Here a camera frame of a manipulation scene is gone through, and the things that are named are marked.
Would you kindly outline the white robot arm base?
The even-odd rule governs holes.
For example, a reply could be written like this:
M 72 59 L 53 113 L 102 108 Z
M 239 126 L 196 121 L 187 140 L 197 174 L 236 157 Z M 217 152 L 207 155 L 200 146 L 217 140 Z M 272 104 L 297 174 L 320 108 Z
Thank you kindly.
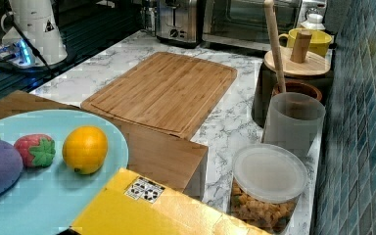
M 3 44 L 14 43 L 20 50 L 20 54 L 14 60 L 15 65 L 21 68 L 44 66 L 42 60 L 33 55 L 27 42 L 38 50 L 49 66 L 63 61 L 68 56 L 68 52 L 55 23 L 51 1 L 9 0 L 9 2 L 10 15 L 24 35 L 22 38 L 12 26 L 2 38 Z

